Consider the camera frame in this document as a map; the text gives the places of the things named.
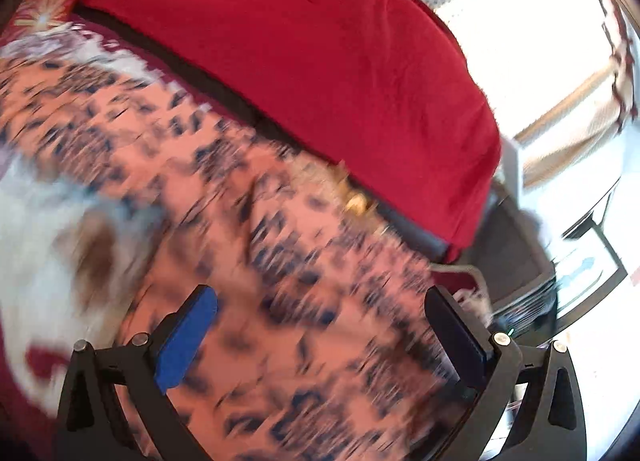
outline metal screw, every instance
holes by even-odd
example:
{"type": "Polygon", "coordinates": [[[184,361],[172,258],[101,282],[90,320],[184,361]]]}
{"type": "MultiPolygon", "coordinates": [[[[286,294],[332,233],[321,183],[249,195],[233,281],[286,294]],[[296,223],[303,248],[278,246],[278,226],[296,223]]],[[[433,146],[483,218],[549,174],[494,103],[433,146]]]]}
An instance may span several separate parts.
{"type": "Polygon", "coordinates": [[[558,351],[559,353],[565,353],[566,352],[566,345],[564,345],[562,342],[558,342],[557,340],[554,342],[554,349],[556,351],[558,351]]]}
{"type": "Polygon", "coordinates": [[[138,347],[145,345],[147,342],[149,342],[149,335],[146,333],[137,333],[131,339],[131,343],[138,347]]]}
{"type": "Polygon", "coordinates": [[[511,339],[507,333],[495,333],[494,342],[499,346],[508,346],[511,343],[511,339]]]}
{"type": "Polygon", "coordinates": [[[86,340],[78,340],[78,342],[74,344],[74,351],[76,353],[81,353],[86,349],[86,346],[88,345],[89,345],[89,342],[87,342],[86,340]]]}

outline silver bolt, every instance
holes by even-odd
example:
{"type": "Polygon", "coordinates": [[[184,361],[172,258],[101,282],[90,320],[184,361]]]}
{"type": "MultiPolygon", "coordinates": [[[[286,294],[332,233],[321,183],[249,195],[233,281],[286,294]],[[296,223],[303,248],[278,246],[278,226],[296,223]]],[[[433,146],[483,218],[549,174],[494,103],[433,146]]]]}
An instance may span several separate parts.
{"type": "Polygon", "coordinates": [[[562,342],[558,342],[557,340],[554,342],[554,349],[556,351],[558,351],[559,353],[565,353],[566,352],[566,345],[564,345],[562,342]]]}
{"type": "Polygon", "coordinates": [[[499,346],[508,346],[511,343],[511,339],[507,333],[495,333],[494,342],[499,346]]]}
{"type": "Polygon", "coordinates": [[[74,344],[74,351],[76,353],[81,353],[86,349],[86,346],[88,345],[89,345],[89,342],[87,342],[86,340],[78,340],[78,342],[74,344]]]}
{"type": "Polygon", "coordinates": [[[146,333],[137,333],[131,339],[131,343],[138,347],[145,345],[147,342],[149,342],[149,335],[146,333]]]}

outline blue gripper pad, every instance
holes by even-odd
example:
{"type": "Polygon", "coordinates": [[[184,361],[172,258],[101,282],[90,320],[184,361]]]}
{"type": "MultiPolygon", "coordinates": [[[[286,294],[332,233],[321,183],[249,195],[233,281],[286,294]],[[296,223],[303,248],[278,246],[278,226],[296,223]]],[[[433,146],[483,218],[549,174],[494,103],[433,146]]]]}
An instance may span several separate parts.
{"type": "Polygon", "coordinates": [[[156,358],[155,380],[163,394],[182,381],[217,313],[216,292],[207,286],[177,323],[156,358]]]}

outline orange blanket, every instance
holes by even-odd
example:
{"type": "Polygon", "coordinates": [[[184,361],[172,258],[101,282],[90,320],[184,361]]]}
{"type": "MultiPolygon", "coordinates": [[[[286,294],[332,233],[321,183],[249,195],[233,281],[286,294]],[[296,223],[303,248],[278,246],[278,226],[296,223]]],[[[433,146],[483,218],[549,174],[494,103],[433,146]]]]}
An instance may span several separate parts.
{"type": "MultiPolygon", "coordinates": [[[[399,460],[428,416],[442,350],[428,262],[345,215],[321,162],[204,114],[161,84],[0,59],[0,142],[170,227],[121,329],[151,330],[198,283],[219,317],[178,413],[215,461],[399,460]]],[[[486,299],[463,305],[486,317],[486,299]]],[[[154,447],[124,401],[145,453],[154,447]]]]}

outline floral fabric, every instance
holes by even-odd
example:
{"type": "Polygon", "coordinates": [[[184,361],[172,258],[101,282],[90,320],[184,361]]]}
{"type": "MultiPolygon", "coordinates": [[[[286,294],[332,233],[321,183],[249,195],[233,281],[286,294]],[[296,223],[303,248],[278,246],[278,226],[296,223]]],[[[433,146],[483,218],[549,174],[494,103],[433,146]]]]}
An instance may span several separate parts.
{"type": "MultiPolygon", "coordinates": [[[[62,60],[0,59],[0,143],[169,228],[120,342],[199,283],[220,311],[169,397],[216,461],[397,460],[447,375],[424,319],[428,262],[375,235],[296,155],[183,94],[62,60]]],[[[456,294],[487,318],[480,290],[456,294]]],[[[156,455],[126,397],[142,450],[156,455]]]]}

